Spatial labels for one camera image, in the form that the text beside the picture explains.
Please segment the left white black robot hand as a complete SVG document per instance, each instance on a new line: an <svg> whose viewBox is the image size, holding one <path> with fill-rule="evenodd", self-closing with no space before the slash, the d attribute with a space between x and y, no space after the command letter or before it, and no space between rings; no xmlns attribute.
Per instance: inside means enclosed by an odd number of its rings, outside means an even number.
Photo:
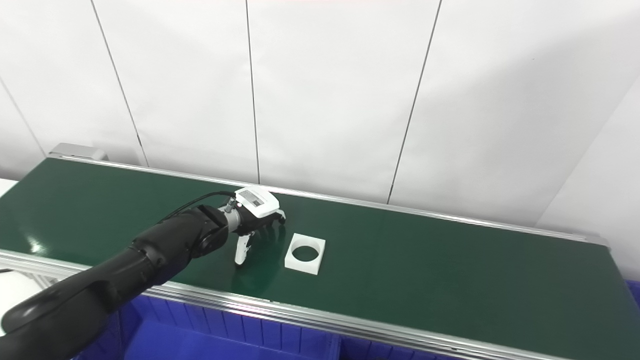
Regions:
<svg viewBox="0 0 640 360"><path fill-rule="evenodd" d="M229 206L229 226L238 235L234 262L236 267L242 267L253 245L254 234L274 222L284 225L287 217L279 200L263 186L236 190Z"/></svg>

